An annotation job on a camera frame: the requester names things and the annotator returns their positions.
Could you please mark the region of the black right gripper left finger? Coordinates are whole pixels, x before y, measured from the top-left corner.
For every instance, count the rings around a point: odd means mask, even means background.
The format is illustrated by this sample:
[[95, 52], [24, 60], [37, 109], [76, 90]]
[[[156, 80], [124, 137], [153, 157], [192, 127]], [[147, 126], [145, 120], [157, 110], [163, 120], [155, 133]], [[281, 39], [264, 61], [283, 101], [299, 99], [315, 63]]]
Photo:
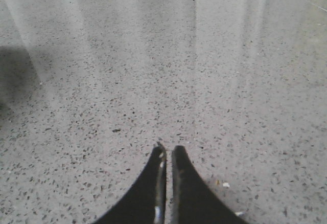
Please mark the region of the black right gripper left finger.
[[166, 167], [166, 150], [158, 143], [130, 189], [95, 223], [164, 223]]

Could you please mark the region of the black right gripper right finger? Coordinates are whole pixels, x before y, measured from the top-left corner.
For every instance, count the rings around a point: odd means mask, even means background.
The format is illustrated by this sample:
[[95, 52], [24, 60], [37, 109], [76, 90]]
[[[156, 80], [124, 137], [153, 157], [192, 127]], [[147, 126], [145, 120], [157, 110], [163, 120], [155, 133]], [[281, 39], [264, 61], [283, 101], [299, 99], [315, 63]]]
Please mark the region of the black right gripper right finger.
[[172, 152], [172, 176], [172, 223], [246, 223], [215, 196], [180, 145]]

